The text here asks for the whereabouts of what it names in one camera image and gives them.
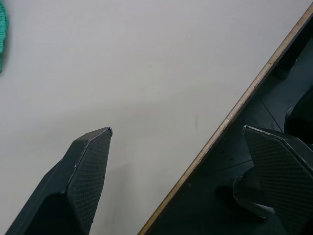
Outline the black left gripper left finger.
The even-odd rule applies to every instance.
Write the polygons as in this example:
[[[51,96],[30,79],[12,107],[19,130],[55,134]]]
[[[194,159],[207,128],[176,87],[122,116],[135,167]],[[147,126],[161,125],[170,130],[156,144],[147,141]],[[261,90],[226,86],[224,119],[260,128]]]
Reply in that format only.
[[[77,138],[41,179],[6,234],[88,235],[103,190],[110,127]]]

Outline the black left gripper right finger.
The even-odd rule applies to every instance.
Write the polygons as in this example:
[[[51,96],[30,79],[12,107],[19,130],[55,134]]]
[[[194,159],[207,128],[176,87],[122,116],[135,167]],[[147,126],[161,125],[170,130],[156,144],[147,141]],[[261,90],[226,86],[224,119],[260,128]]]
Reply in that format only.
[[[313,233],[313,149],[299,138],[244,126],[261,188],[290,235]]]

